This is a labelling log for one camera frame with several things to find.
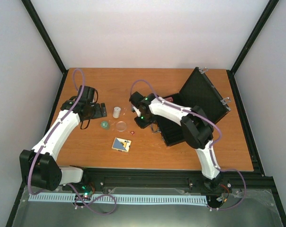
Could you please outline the green poker chip stack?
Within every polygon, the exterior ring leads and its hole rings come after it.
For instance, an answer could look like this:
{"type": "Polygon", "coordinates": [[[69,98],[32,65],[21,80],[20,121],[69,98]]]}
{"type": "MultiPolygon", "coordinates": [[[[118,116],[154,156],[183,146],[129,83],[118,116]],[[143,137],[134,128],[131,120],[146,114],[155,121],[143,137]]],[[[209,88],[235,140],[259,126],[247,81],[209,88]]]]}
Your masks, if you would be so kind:
{"type": "Polygon", "coordinates": [[[102,121],[100,126],[105,130],[109,130],[109,128],[110,128],[110,124],[108,121],[102,121]]]}

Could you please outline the white poker chip stack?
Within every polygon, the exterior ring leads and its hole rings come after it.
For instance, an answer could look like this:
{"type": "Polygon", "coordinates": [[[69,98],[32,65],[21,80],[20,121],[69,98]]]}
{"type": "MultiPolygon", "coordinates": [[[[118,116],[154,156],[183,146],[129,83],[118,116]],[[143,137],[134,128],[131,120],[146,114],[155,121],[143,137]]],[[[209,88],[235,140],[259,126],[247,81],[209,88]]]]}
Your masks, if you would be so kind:
{"type": "Polygon", "coordinates": [[[121,113],[121,108],[119,106],[114,107],[113,118],[115,118],[115,119],[119,118],[120,113],[121,113]]]}

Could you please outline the clear dealer button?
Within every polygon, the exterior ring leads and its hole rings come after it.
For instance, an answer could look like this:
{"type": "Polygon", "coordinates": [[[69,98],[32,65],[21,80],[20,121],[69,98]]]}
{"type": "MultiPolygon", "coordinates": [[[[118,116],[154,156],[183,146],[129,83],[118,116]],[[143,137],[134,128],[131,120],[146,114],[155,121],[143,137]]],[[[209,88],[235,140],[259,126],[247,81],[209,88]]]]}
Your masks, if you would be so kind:
{"type": "Polygon", "coordinates": [[[124,121],[119,121],[116,123],[116,129],[119,132],[123,132],[127,129],[127,124],[124,121]]]}

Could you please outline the red poker chip stack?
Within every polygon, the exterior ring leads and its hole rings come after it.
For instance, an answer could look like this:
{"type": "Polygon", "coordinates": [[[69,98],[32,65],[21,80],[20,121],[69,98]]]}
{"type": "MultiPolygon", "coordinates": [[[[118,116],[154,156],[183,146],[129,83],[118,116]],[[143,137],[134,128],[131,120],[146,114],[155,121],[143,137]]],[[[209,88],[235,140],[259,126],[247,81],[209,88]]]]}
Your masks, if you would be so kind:
{"type": "Polygon", "coordinates": [[[166,100],[166,101],[168,101],[168,102],[172,102],[172,103],[173,103],[173,97],[171,97],[171,96],[170,96],[170,97],[165,98],[165,100],[166,100]]]}

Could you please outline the playing card deck box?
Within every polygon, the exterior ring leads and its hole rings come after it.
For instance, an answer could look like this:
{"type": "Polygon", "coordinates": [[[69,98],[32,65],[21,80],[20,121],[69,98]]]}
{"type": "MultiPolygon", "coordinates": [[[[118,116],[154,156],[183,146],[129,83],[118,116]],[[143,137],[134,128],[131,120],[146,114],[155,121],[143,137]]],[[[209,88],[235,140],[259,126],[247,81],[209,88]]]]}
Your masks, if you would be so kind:
{"type": "Polygon", "coordinates": [[[131,140],[126,140],[122,138],[114,138],[112,149],[121,151],[121,152],[129,152],[131,147],[131,140]]]}

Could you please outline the black poker set case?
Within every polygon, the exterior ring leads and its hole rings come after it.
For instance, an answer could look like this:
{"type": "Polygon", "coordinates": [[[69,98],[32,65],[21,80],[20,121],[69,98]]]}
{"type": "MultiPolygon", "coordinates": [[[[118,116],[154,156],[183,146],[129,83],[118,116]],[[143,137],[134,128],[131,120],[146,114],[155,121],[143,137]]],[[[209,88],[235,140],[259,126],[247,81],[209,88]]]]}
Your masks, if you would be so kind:
{"type": "MultiPolygon", "coordinates": [[[[201,107],[206,118],[217,124],[230,111],[217,89],[205,73],[195,67],[178,93],[165,96],[173,97],[173,103],[184,107],[201,107]]],[[[164,117],[156,116],[156,123],[161,131],[166,146],[173,146],[185,141],[181,127],[164,117]]]]}

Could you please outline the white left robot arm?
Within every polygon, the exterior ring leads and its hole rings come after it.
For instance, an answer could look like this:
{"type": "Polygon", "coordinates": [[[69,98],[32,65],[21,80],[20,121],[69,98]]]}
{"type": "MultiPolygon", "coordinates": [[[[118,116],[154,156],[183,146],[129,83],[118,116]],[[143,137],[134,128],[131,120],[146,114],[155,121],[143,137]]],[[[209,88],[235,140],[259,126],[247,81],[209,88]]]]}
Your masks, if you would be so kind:
{"type": "Polygon", "coordinates": [[[98,91],[92,87],[80,86],[76,96],[66,100],[57,119],[44,137],[31,149],[19,155],[21,176],[28,189],[37,187],[54,191],[58,186],[73,183],[79,190],[86,190],[90,178],[81,167],[59,166],[56,162],[59,152],[72,131],[83,122],[103,117],[104,104],[97,103],[98,91]]]}

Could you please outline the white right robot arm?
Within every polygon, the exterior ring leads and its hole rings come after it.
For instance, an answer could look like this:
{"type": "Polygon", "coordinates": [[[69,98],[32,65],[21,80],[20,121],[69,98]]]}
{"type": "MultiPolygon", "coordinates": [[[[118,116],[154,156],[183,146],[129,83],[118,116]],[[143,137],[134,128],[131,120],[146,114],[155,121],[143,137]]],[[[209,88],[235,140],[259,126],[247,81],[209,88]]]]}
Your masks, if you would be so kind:
{"type": "Polygon", "coordinates": [[[206,118],[205,112],[198,106],[194,108],[183,107],[166,101],[155,94],[142,96],[139,92],[130,95],[129,102],[132,105],[132,111],[137,114],[136,124],[144,129],[155,122],[155,117],[166,118],[182,129],[185,142],[195,149],[201,167],[202,175],[205,178],[203,185],[206,190],[213,192],[220,184],[221,168],[219,167],[214,152],[213,131],[219,132],[218,127],[206,118]]]}

